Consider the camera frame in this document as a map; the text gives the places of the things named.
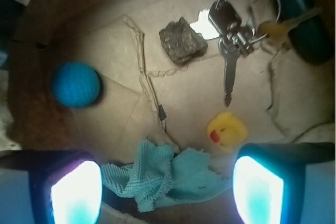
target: microfiber cloth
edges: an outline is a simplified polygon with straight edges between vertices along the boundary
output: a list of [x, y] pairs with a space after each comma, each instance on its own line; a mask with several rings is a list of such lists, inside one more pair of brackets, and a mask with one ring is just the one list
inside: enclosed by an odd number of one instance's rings
[[119, 197], [133, 198], [139, 212], [210, 200], [231, 187], [208, 169], [209, 153], [188, 148], [176, 157], [170, 145], [142, 141], [132, 165], [101, 167], [103, 183]]

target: light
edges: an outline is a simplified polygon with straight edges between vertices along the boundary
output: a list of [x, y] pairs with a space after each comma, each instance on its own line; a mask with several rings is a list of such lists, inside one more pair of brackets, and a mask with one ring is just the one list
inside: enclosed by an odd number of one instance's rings
[[239, 158], [233, 172], [234, 198], [244, 223], [281, 221], [284, 181], [249, 156]]
[[96, 223], [102, 197], [100, 167], [81, 163], [51, 187], [55, 224]]

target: rubber duck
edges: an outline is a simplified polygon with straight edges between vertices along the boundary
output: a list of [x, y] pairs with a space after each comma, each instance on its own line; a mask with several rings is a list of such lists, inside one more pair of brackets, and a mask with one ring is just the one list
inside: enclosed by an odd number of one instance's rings
[[207, 135], [221, 150], [231, 153], [234, 146], [247, 138], [247, 128], [232, 113], [224, 112], [209, 123]]

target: rock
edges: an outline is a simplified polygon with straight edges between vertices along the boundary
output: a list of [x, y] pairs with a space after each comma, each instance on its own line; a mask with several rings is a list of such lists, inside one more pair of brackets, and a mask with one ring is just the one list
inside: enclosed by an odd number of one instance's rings
[[176, 23], [170, 22], [159, 32], [159, 35], [163, 49], [178, 65], [202, 56], [208, 48], [207, 42], [189, 26], [183, 17]]

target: towel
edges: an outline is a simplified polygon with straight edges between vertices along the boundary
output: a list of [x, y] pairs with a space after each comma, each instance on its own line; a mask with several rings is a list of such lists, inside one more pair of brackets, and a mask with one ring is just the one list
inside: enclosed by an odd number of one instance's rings
[[103, 184], [119, 197], [133, 198], [139, 212], [210, 200], [231, 187], [209, 170], [209, 153], [188, 148], [174, 156], [170, 145], [139, 144], [134, 164], [102, 165]]

